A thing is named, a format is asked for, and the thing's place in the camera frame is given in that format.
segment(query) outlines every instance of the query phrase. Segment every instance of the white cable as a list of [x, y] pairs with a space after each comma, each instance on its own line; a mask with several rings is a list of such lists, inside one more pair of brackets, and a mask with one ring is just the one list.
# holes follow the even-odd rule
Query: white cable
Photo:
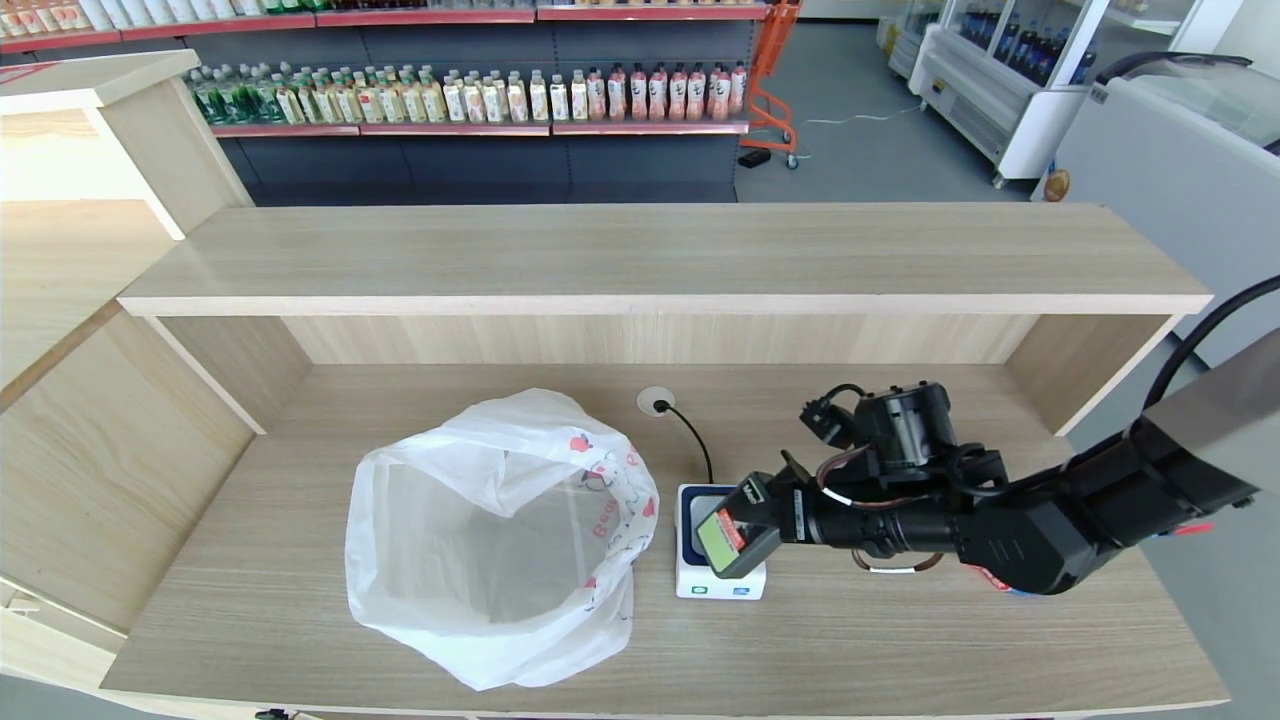
[[920, 104], [916, 102], [915, 105], [911, 105], [910, 108], [899, 110], [899, 111], [896, 111], [896, 113], [893, 113], [891, 115], [849, 115], [847, 118], [845, 118], [842, 120], [810, 119], [810, 120], [804, 120], [800, 124], [813, 123], [813, 124], [819, 124], [819, 126], [842, 126], [842, 124], [845, 124], [847, 122], [852, 122], [852, 120], [892, 120], [893, 118], [896, 118], [899, 115], [902, 115], [902, 114], [906, 114], [906, 113], [911, 113], [911, 111], [919, 111], [919, 110], [920, 110]]

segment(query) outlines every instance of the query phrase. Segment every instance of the refrigerator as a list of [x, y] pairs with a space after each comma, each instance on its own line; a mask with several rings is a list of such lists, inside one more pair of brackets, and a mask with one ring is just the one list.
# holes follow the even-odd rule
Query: refrigerator
[[908, 87], [991, 161], [998, 188], [1044, 172], [1098, 69], [1140, 51], [1212, 53], [1240, 3], [946, 0], [919, 33], [905, 28], [891, 67], [910, 60]]
[[[1032, 200], [1110, 206], [1213, 292], [1208, 309], [1280, 274], [1280, 79], [1249, 65], [1148, 53], [1103, 70]], [[1231, 315], [1197, 355], [1217, 365], [1276, 325], [1272, 293]]]

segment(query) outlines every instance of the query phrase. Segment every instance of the black power cord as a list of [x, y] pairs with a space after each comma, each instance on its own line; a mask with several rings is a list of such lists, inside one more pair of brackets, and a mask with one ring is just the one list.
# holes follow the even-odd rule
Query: black power cord
[[1147, 400], [1142, 404], [1143, 410], [1160, 402], [1161, 398], [1165, 397], [1165, 392], [1169, 389], [1169, 383], [1174, 382], [1174, 375], [1178, 374], [1178, 368], [1180, 368], [1183, 363], [1185, 363], [1187, 359], [1196, 352], [1196, 347], [1199, 346], [1206, 337], [1208, 337], [1208, 333], [1213, 332], [1213, 328], [1222, 324], [1222, 320], [1225, 320], [1231, 313], [1235, 313], [1249, 302], [1253, 302], [1263, 295], [1277, 290], [1280, 290], [1280, 275], [1274, 275], [1233, 295], [1226, 299], [1225, 302], [1215, 307], [1212, 313], [1204, 315], [1204, 319], [1201, 320], [1192, 332], [1187, 333], [1183, 342], [1160, 368], [1160, 373], [1156, 374], [1155, 382], [1151, 383], [1151, 389], [1147, 391]]
[[707, 483], [714, 486], [716, 475], [712, 474], [712, 455], [710, 452], [707, 452], [707, 443], [703, 442], [703, 436], [698, 434], [698, 430], [694, 428], [694, 424], [689, 421], [689, 418], [685, 418], [684, 413], [676, 410], [676, 406], [667, 402], [666, 400], [654, 401], [653, 409], [662, 414], [667, 413], [668, 410], [675, 413], [676, 416], [680, 418], [680, 421], [684, 423], [686, 428], [689, 428], [689, 432], [694, 433], [694, 439], [698, 441], [698, 447], [703, 448], [703, 460], [707, 461]]

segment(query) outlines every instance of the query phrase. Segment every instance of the wooden panel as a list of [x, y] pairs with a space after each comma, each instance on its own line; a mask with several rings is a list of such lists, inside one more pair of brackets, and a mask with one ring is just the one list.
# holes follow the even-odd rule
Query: wooden panel
[[[1015, 475], [1069, 454], [1002, 366], [316, 366], [271, 434], [246, 451], [104, 685], [352, 712], [553, 717], [1046, 716], [1222, 701], [1140, 552], [1066, 594], [1028, 598], [993, 591], [954, 560], [922, 575], [874, 575], [847, 553], [788, 546], [769, 559], [760, 602], [675, 597], [672, 496], [701, 482], [701, 459], [678, 421], [635, 409], [637, 389], [673, 389], [731, 482], [776, 471], [780, 448], [810, 468], [827, 457], [796, 413], [828, 387], [922, 377], [947, 387], [959, 437], [1000, 448]], [[527, 387], [564, 391], [627, 433], [662, 489], [659, 529], [635, 566], [623, 652], [549, 688], [475, 693], [352, 620], [343, 570], [352, 471], [375, 447]]]
[[1066, 434], [1178, 324], [1181, 315], [1046, 315], [1009, 370], [1055, 434]]
[[148, 195], [129, 158], [99, 133], [83, 110], [5, 117], [0, 156], [6, 202], [141, 200]]
[[0, 85], [0, 115], [8, 123], [19, 113], [101, 108], [198, 64], [195, 50], [37, 63], [36, 72]]
[[116, 315], [0, 415], [0, 575], [127, 632], [250, 436]]
[[252, 205], [182, 81], [90, 111], [90, 120], [97, 114], [99, 129], [114, 136], [137, 167], [150, 191], [145, 199], [175, 240], [223, 208]]
[[3, 386], [174, 246], [138, 200], [4, 202], [0, 227]]
[[311, 369], [279, 318], [168, 318], [159, 323], [157, 329], [178, 343], [179, 355], [257, 433], [271, 427]]
[[9, 675], [61, 685], [142, 712], [172, 717], [244, 720], [253, 716], [253, 708], [246, 706], [99, 689], [115, 653], [76, 639], [35, 618], [0, 611], [0, 637], [4, 638], [4, 644], [0, 646], [0, 670]]
[[503, 315], [284, 322], [319, 364], [986, 364], [1004, 363], [1036, 316]]
[[265, 208], [218, 213], [137, 315], [1193, 313], [1199, 283], [1082, 204]]

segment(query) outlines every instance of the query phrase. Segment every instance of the white wall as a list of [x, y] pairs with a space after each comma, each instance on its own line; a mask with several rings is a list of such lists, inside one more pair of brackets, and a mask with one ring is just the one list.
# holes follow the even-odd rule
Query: white wall
[[1252, 58], [1256, 68], [1280, 77], [1280, 0], [1244, 0], [1217, 53]]

